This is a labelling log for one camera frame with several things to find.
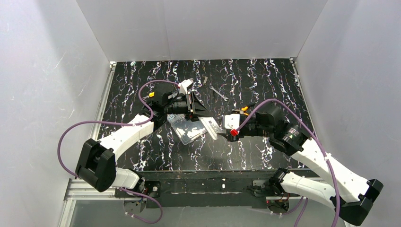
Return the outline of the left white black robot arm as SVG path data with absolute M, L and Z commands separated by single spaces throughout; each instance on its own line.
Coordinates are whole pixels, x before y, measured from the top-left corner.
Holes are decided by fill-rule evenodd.
M 182 114 L 186 120 L 200 121 L 213 133 L 215 119 L 193 92 L 170 91 L 156 94 L 127 126 L 100 139 L 88 139 L 75 169 L 76 175 L 99 192 L 111 187 L 144 191 L 144 177 L 131 169 L 116 166 L 119 157 L 142 138 L 157 131 L 170 114 Z

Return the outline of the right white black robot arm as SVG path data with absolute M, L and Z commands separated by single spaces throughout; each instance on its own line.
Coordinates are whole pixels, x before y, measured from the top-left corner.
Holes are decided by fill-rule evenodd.
M 234 110 L 223 117 L 222 124 L 228 141 L 266 137 L 277 151 L 305 164 L 322 178 L 317 182 L 279 168 L 265 182 L 250 187 L 255 196 L 297 194 L 333 209 L 335 218 L 360 226 L 383 189 L 379 180 L 353 173 L 323 151 L 314 136 L 300 123 L 288 121 L 276 104 L 258 105 L 251 113 L 245 108 Z

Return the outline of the white remote control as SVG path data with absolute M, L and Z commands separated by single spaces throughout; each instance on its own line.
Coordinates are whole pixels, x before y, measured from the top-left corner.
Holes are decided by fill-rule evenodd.
M 218 134 L 222 133 L 223 130 L 218 125 L 216 120 L 213 117 L 200 117 L 199 120 L 202 122 L 203 126 L 210 134 L 213 140 L 218 139 Z

